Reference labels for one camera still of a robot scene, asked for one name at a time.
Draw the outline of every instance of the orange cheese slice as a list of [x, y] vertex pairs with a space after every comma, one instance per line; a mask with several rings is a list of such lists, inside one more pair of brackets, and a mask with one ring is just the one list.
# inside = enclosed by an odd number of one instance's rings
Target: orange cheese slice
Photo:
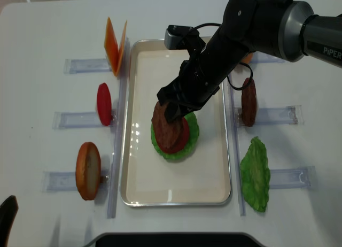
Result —
[[253, 58], [253, 54], [254, 53], [249, 53], [247, 56], [244, 57], [244, 59], [242, 59], [242, 63], [245, 63], [245, 64], [249, 64]]
[[115, 76], [118, 76], [119, 74], [119, 70], [120, 70], [121, 63], [122, 63], [123, 52], [125, 50], [126, 26], [127, 26], [127, 21], [123, 28], [120, 48], [118, 49], [118, 42], [116, 41], [112, 22], [109, 17], [107, 19], [104, 47], [107, 53], [107, 58], [111, 64], [112, 71]]

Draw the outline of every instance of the black cable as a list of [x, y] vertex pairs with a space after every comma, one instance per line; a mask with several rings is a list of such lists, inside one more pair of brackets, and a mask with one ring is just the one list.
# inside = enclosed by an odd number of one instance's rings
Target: black cable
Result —
[[252, 71], [252, 68], [251, 68], [248, 64], [246, 64], [246, 63], [240, 63], [240, 64], [243, 65], [243, 66], [245, 66], [245, 67], [247, 67], [248, 69], [250, 69], [251, 75], [250, 75], [250, 79], [248, 80], [247, 84], [244, 85], [244, 86], [242, 86], [242, 87], [240, 87], [240, 88], [234, 87], [234, 86], [230, 83], [229, 76], [227, 76], [228, 83], [229, 83], [230, 86], [231, 86], [233, 89], [235, 89], [235, 90], [244, 90], [245, 88], [247, 88], [247, 87], [251, 84], [252, 79], [253, 79], [253, 71]]
[[180, 43], [184, 40], [184, 38], [186, 36], [188, 36], [190, 33], [192, 33], [193, 31], [197, 30], [197, 29], [200, 29], [200, 28], [203, 28], [203, 27], [206, 27], [206, 26], [217, 26], [217, 27], [220, 27], [221, 24], [217, 24], [217, 23], [214, 23], [214, 22], [207, 22], [206, 24], [201, 24], [201, 25], [198, 25], [194, 28], [192, 28], [191, 30], [189, 30], [186, 34], [184, 34], [184, 36], [182, 37], [182, 39], [180, 40]]
[[[198, 25], [198, 26], [192, 28], [191, 30], [189, 30], [186, 34], [184, 34], [184, 36], [182, 37], [182, 39], [180, 40], [180, 42], [182, 42], [182, 41], [184, 40], [184, 38], [185, 38], [186, 36], [188, 36], [188, 35], [189, 35], [191, 32], [193, 32], [194, 30], [197, 30], [197, 29], [200, 29], [200, 28], [203, 28], [203, 27], [206, 27], [206, 26], [217, 26], [217, 27], [220, 27], [221, 24], [217, 24], [217, 23], [214, 23], [214, 22], [208, 22], [208, 23], [206, 23], [206, 24]], [[231, 86], [233, 89], [235, 89], [235, 90], [243, 90], [243, 89], [247, 88], [247, 87], [251, 84], [252, 79], [253, 79], [253, 71], [252, 71], [252, 68], [251, 68], [248, 64], [246, 64], [246, 63], [240, 63], [240, 64], [243, 65], [243, 66], [245, 66], [245, 67], [247, 67], [248, 69], [250, 69], [251, 75], [250, 75], [250, 79], [248, 80], [247, 84], [244, 85], [244, 86], [242, 86], [242, 87], [240, 87], [240, 88], [234, 87], [234, 86], [230, 83], [229, 76], [228, 76], [228, 77], [227, 77], [228, 83], [229, 83], [230, 86]]]

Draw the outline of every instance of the white table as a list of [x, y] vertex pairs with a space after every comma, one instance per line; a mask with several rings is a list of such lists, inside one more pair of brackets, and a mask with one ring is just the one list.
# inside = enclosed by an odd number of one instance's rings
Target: white table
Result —
[[[303, 1], [322, 16], [341, 14], [341, 0]], [[294, 103], [304, 100], [306, 123], [298, 129], [301, 137], [293, 141], [309, 159], [308, 165], [316, 166], [318, 192], [272, 191], [273, 205], [264, 216], [248, 206], [247, 216], [240, 217], [234, 163], [230, 165], [232, 196], [222, 207], [132, 209], [119, 197], [116, 218], [107, 219], [107, 198], [94, 203], [83, 201], [77, 192], [42, 191], [43, 171], [73, 171], [85, 141], [97, 144], [107, 166], [112, 160], [114, 137], [109, 129], [52, 130], [55, 111], [94, 111], [100, 83], [107, 82], [113, 99], [118, 94], [118, 82], [111, 73], [64, 75], [65, 58], [104, 57], [108, 16], [118, 39], [128, 20], [127, 35], [134, 43], [163, 38], [169, 24], [221, 22], [227, 2], [84, 0], [13, 4], [3, 10], [0, 202], [16, 195], [19, 203], [9, 246], [84, 246], [109, 233], [196, 231], [244, 232], [267, 246], [338, 246], [342, 242], [342, 71], [314, 58], [288, 63], [286, 71], [277, 70], [276, 65], [265, 71], [274, 73], [275, 83], [298, 90], [291, 97]], [[215, 30], [201, 29], [201, 34], [212, 35]], [[286, 76], [292, 81], [284, 80]]]

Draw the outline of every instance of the plastic holder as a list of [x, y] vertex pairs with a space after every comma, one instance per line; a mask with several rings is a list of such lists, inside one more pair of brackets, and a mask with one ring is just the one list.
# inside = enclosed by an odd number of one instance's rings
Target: plastic holder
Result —
[[271, 169], [270, 189], [315, 188], [315, 166], [293, 169]]
[[106, 58], [99, 59], [65, 59], [64, 73], [111, 72], [112, 68]]
[[[244, 126], [242, 109], [234, 108], [235, 126]], [[254, 125], [303, 124], [301, 105], [283, 108], [260, 108], [255, 117]]]
[[[43, 172], [43, 192], [77, 191], [75, 172]], [[101, 171], [99, 189], [108, 185], [109, 171]]]
[[[112, 110], [112, 127], [116, 121], [116, 110]], [[53, 129], [68, 128], [99, 128], [102, 125], [97, 112], [55, 112], [53, 117]]]
[[118, 78], [120, 79], [119, 102], [116, 115], [116, 130], [114, 138], [114, 155], [111, 167], [110, 190], [108, 198], [107, 218], [116, 217], [116, 205], [118, 202], [119, 176], [121, 164], [121, 149], [123, 129], [125, 128], [126, 99], [128, 95], [128, 79], [130, 70], [130, 43], [126, 37], [125, 49]]
[[262, 52], [255, 52], [253, 58], [251, 60], [251, 64], [258, 64], [258, 63], [284, 63], [286, 62], [283, 59], [280, 59], [275, 56], [268, 55]]

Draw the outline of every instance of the tray rim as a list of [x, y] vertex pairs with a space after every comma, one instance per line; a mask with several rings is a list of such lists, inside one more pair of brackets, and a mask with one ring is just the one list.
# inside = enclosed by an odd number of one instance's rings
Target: tray rim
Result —
[[[211, 37], [201, 37], [206, 43], [211, 39]], [[225, 200], [218, 203], [129, 203], [125, 200], [125, 198], [122, 196], [122, 173], [123, 173], [123, 154], [125, 150], [125, 141], [126, 141], [126, 133], [127, 133], [127, 113], [128, 113], [128, 102], [129, 102], [129, 81], [131, 76], [131, 65], [132, 65], [132, 52], [136, 48], [136, 46], [143, 42], [164, 42], [164, 38], [159, 39], [152, 39], [152, 40], [139, 40], [133, 44], [130, 50], [130, 66], [129, 66], [129, 75], [128, 75], [128, 83], [127, 83], [127, 91], [126, 91], [126, 101], [125, 101], [125, 119], [123, 123], [123, 137], [122, 137], [122, 149], [121, 149], [121, 155], [120, 155], [120, 176], [119, 176], [119, 191], [120, 191], [120, 197], [124, 204], [130, 207], [163, 207], [163, 206], [220, 206], [226, 204], [231, 199], [231, 192], [232, 192], [232, 181], [231, 181], [231, 169], [230, 169], [230, 157], [229, 157], [229, 144], [228, 144], [228, 128], [227, 128], [227, 112], [226, 112], [226, 100], [225, 100], [225, 94], [226, 91], [224, 89], [223, 82], [220, 84], [220, 87], [222, 88], [222, 98], [223, 98], [223, 115], [224, 115], [224, 129], [225, 129], [225, 137], [226, 137], [226, 147], [227, 147], [227, 162], [228, 162], [228, 174], [229, 174], [229, 184], [230, 184], [230, 190], [228, 193], [228, 196]]]

